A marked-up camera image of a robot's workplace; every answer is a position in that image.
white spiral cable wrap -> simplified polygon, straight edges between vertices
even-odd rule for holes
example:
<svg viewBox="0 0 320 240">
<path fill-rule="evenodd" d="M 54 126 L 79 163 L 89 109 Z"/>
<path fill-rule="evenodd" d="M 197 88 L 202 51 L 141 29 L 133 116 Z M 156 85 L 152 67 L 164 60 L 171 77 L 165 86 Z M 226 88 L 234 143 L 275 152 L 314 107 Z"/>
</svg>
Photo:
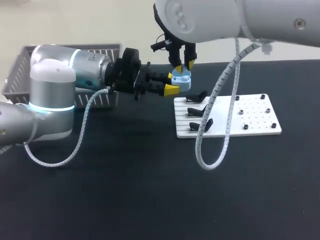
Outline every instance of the white spiral cable wrap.
<svg viewBox="0 0 320 240">
<path fill-rule="evenodd" d="M 235 47 L 236 50 L 239 51 L 239 40 L 236 38 L 235 39 Z M 213 170 L 216 167 L 220 165 L 220 163 L 223 161 L 227 150 L 228 150 L 228 145 L 229 145 L 229 139 L 230 139 L 230 129 L 231 129 L 231 123 L 232 123 L 232 114 L 234 110 L 234 103 L 236 99 L 236 94 L 237 94 L 237 89 L 238 89 L 238 82 L 239 82 L 239 74 L 240 74 L 240 62 L 243 58 L 245 58 L 248 54 L 253 52 L 254 50 L 258 49 L 260 45 L 258 44 L 251 44 L 248 46 L 246 49 L 244 49 L 242 52 L 237 52 L 236 57 L 228 64 L 228 66 L 225 68 L 223 73 L 221 74 L 220 78 L 216 82 L 213 91 L 210 95 L 207 107 L 205 108 L 205 112 L 203 114 L 203 117 L 201 119 L 200 127 L 196 136 L 196 141 L 195 141 L 195 156 L 196 160 L 198 161 L 199 165 L 205 169 L 205 170 Z M 207 165 L 201 155 L 201 144 L 202 144 L 202 139 L 205 131 L 206 124 L 208 122 L 211 110 L 215 104 L 216 98 L 219 95 L 219 92 L 223 85 L 225 84 L 225 81 L 229 77 L 229 75 L 235 70 L 235 75 L 234 75 L 234 84 L 233 84 L 233 89 L 232 89 L 232 95 L 231 95 L 231 101 L 230 101 L 230 106 L 229 106 L 229 112 L 228 112 L 228 118 L 226 122 L 226 130 L 225 130 L 225 137 L 224 137 L 224 143 L 223 147 L 220 153 L 220 156 L 218 157 L 217 161 L 214 162 L 211 165 Z"/>
<path fill-rule="evenodd" d="M 85 134 L 87 117 L 88 117 L 89 109 L 90 109 L 90 106 L 91 106 L 92 102 L 94 101 L 94 99 L 95 99 L 97 96 L 99 96 L 99 95 L 101 95 L 101 94 L 108 94 L 108 93 L 109 93 L 109 90 L 108 90 L 108 89 L 102 89 L 102 90 L 99 90 L 99 91 L 95 92 L 95 93 L 90 97 L 90 99 L 89 99 L 89 101 L 88 101 L 88 103 L 87 103 L 87 105 L 86 105 L 86 107 L 85 107 L 85 111 L 84 111 L 84 115 L 83 115 L 82 126 L 81 126 L 81 131 L 80 131 L 80 135 L 79 135 L 78 142 L 77 142 L 77 144 L 76 144 L 76 146 L 75 146 L 75 149 L 73 150 L 73 152 L 71 153 L 71 155 L 70 155 L 67 159 L 65 159 L 65 160 L 63 160 L 63 161 L 61 161 L 61 162 L 58 162 L 58 163 L 45 163 L 45 162 L 40 161 L 39 159 L 37 159 L 37 158 L 31 153 L 28 144 L 25 144 L 25 145 L 24 145 L 24 148 L 25 148 L 26 152 L 28 153 L 29 157 L 30 157 L 33 161 L 35 161 L 37 164 L 42 165 L 42 166 L 44 166 L 44 167 L 49 167 L 49 168 L 60 167 L 60 166 L 62 166 L 62 165 L 67 164 L 68 162 L 70 162 L 70 161 L 75 157 L 75 155 L 77 154 L 77 152 L 78 152 L 78 150 L 79 150 L 79 148 L 80 148 L 80 146 L 81 146 L 82 139 L 83 139 L 84 134 Z"/>
<path fill-rule="evenodd" d="M 12 145 L 4 146 L 0 149 L 0 155 L 4 154 L 6 151 L 8 151 L 10 148 L 12 148 Z"/>
</svg>

black table surface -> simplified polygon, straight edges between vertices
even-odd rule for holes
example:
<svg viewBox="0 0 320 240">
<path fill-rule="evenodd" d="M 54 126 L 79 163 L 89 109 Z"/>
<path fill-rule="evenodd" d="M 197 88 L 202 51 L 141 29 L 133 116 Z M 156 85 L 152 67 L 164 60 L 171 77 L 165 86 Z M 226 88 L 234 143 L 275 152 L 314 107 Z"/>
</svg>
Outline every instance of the black table surface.
<svg viewBox="0 0 320 240">
<path fill-rule="evenodd" d="M 211 91 L 225 66 L 195 65 L 191 92 Z M 318 60 L 243 63 L 238 94 L 268 94 L 282 134 L 231 138 L 214 171 L 198 165 L 194 139 L 176 137 L 173 98 L 154 94 L 93 110 L 66 167 L 11 149 L 0 157 L 0 239 L 319 240 L 319 69 Z M 34 155 L 69 156 L 82 116 L 68 138 L 32 143 Z M 207 163 L 222 141 L 203 141 Z"/>
</svg>

black connector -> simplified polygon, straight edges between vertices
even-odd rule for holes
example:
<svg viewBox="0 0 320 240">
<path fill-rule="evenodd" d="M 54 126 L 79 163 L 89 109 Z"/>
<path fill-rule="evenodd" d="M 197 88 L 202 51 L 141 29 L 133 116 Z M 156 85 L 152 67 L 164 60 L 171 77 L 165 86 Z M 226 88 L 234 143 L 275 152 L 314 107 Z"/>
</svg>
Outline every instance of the black connector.
<svg viewBox="0 0 320 240">
<path fill-rule="evenodd" d="M 213 124 L 214 124 L 214 121 L 212 120 L 212 118 L 210 118 L 205 125 L 204 132 L 205 133 L 208 132 Z M 189 126 L 190 126 L 190 131 L 198 131 L 200 128 L 200 124 L 195 122 L 190 122 Z"/>
<path fill-rule="evenodd" d="M 186 98 L 187 102 L 191 101 L 191 102 L 195 102 L 195 103 L 200 104 L 205 100 L 207 95 L 208 95 L 207 91 L 203 91 L 199 95 L 190 94 L 190 95 L 187 95 L 185 98 Z"/>
<path fill-rule="evenodd" d="M 198 110 L 192 107 L 188 107 L 188 116 L 202 117 L 205 113 L 206 107 L 207 106 L 205 106 L 203 110 Z"/>
</svg>

blue object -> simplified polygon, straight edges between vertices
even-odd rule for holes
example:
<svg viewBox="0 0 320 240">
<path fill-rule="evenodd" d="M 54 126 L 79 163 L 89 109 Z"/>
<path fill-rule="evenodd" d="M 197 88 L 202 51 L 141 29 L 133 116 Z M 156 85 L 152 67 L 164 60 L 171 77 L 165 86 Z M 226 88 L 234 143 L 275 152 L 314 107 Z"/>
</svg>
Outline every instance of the blue object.
<svg viewBox="0 0 320 240">
<path fill-rule="evenodd" d="M 189 91 L 191 88 L 191 72 L 183 68 L 182 74 L 177 70 L 173 70 L 171 84 L 179 86 L 180 92 Z"/>
</svg>

black plastic part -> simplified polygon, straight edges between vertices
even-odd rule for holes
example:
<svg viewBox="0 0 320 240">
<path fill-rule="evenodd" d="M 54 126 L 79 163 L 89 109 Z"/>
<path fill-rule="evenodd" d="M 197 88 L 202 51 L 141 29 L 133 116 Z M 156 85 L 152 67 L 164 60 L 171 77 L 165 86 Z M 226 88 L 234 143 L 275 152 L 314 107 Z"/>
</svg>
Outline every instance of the black plastic part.
<svg viewBox="0 0 320 240">
<path fill-rule="evenodd" d="M 196 44 L 186 43 L 184 49 L 184 65 L 190 71 L 189 62 L 197 59 Z"/>
<path fill-rule="evenodd" d="M 138 76 L 136 77 L 135 84 L 134 84 L 134 99 L 136 101 L 139 100 L 140 94 L 145 94 L 148 87 L 148 72 L 150 69 L 150 62 L 148 61 L 145 66 L 142 66 L 140 68 L 140 72 L 138 73 Z"/>
<path fill-rule="evenodd" d="M 196 116 L 196 117 L 202 117 L 205 113 L 207 105 L 204 107 L 203 110 L 194 109 L 192 107 L 188 107 L 188 116 Z"/>
<path fill-rule="evenodd" d="M 153 52 L 155 52 L 157 50 L 160 50 L 160 49 L 163 49 L 165 47 L 166 47 L 166 41 L 165 40 L 157 42 L 157 43 L 151 45 L 151 49 L 153 50 Z"/>
<path fill-rule="evenodd" d="M 199 103 L 200 104 L 205 100 L 207 95 L 208 95 L 208 92 L 207 91 L 203 91 L 199 95 L 190 94 L 190 95 L 187 95 L 185 98 L 186 98 L 187 102 L 191 101 L 191 102 L 195 102 L 195 103 Z"/>
<path fill-rule="evenodd" d="M 156 72 L 152 72 L 152 73 L 147 73 L 147 77 L 152 80 L 152 81 L 156 81 L 156 82 L 161 82 L 164 84 L 169 84 L 171 85 L 171 79 L 168 77 L 168 75 L 164 75 L 163 73 L 156 73 Z"/>
<path fill-rule="evenodd" d="M 214 121 L 212 120 L 212 118 L 210 118 L 205 125 L 204 132 L 205 133 L 208 132 L 213 124 L 214 124 Z M 190 126 L 190 131 L 198 131 L 200 128 L 200 124 L 195 122 L 190 122 L 189 126 Z"/>
<path fill-rule="evenodd" d="M 165 87 L 166 87 L 166 84 L 164 84 L 164 83 L 150 81 L 147 85 L 146 90 L 150 93 L 159 94 L 160 96 L 164 96 L 165 95 Z"/>
</svg>

